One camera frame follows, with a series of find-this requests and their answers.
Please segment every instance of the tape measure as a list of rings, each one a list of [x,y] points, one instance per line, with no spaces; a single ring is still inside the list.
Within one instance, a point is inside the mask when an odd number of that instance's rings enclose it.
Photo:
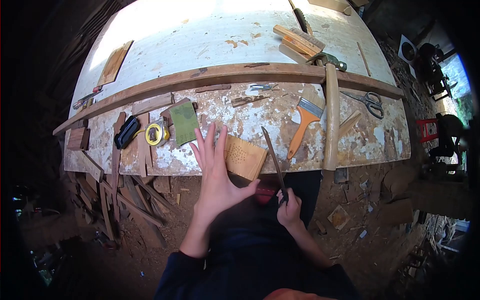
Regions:
[[[170,137],[167,126],[167,118],[162,117],[152,122],[145,128],[145,140],[150,146],[161,146]]]

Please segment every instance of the green sandpaper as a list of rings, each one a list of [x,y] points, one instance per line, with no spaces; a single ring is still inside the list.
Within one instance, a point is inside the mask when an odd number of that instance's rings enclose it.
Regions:
[[[175,125],[175,142],[177,146],[196,139],[193,130],[198,128],[198,120],[190,101],[170,108],[170,117],[173,125]]]

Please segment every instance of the forearm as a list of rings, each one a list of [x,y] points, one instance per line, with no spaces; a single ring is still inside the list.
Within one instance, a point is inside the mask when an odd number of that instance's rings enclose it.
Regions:
[[[210,238],[210,223],[210,221],[202,220],[194,212],[187,234],[180,245],[180,251],[194,258],[206,257]]]
[[[298,247],[319,268],[328,268],[333,264],[308,233],[302,222],[287,228]]]

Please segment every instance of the hand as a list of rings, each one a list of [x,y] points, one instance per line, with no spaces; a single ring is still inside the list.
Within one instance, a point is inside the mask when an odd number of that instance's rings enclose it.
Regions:
[[[203,138],[199,129],[195,129],[198,148],[190,143],[198,166],[202,170],[202,188],[200,198],[194,206],[194,215],[198,220],[210,224],[218,214],[255,194],[259,179],[247,187],[239,189],[228,178],[225,165],[225,143],[227,127],[224,125],[214,146],[215,124],[208,127],[207,137]]]
[[[287,189],[288,193],[288,204],[287,202],[283,202],[282,205],[278,208],[276,213],[276,218],[278,219],[279,223],[283,225],[287,230],[291,230],[298,225],[302,225],[303,223],[300,220],[300,208],[301,208],[301,199],[293,193],[291,188]],[[279,190],[276,193],[278,197],[278,203],[283,199],[282,190]]]

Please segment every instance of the workbench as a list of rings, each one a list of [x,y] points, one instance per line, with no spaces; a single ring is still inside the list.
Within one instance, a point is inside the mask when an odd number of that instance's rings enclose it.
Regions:
[[[362,19],[311,5],[307,0],[293,1],[313,29],[313,35],[324,42],[325,52],[348,64],[348,71],[367,75],[357,42],[361,43],[372,78],[395,85],[395,80],[378,44]],[[111,17],[95,41],[84,63],[73,94],[72,103],[91,93],[113,49],[133,40],[115,82],[103,86],[95,102],[126,88],[161,76],[195,68],[233,63],[295,63],[278,51],[281,37],[273,33],[276,24],[298,27],[288,0],[211,0],[153,1],[138,0]],[[197,118],[203,135],[211,122],[228,126],[228,133],[267,149],[260,126],[272,139],[275,153],[284,171],[322,168],[325,144],[326,114],[320,122],[311,123],[302,145],[287,161],[290,140],[298,128],[300,115],[296,105],[304,89],[315,90],[324,98],[319,84],[278,84],[277,91],[260,92],[268,99],[233,108],[231,100],[251,95],[249,83],[232,84],[229,90],[195,93],[194,89],[174,92],[175,101],[185,97],[197,102]],[[385,117],[373,117],[365,105],[340,94],[340,121],[355,110],[363,114],[346,136],[339,138],[338,167],[352,167],[410,158],[410,140],[402,100],[382,97]],[[88,155],[111,173],[113,124],[121,111],[131,114],[133,104],[125,105],[89,119]],[[157,120],[160,108],[150,112]],[[69,117],[76,111],[71,108]],[[148,175],[186,176],[201,174],[188,144],[176,147],[172,137],[161,147],[152,147],[153,167]],[[66,132],[65,145],[70,130]],[[131,143],[122,150],[120,174],[139,175],[138,149]],[[86,172],[78,153],[65,148],[65,170]],[[275,172],[270,156],[261,173]]]

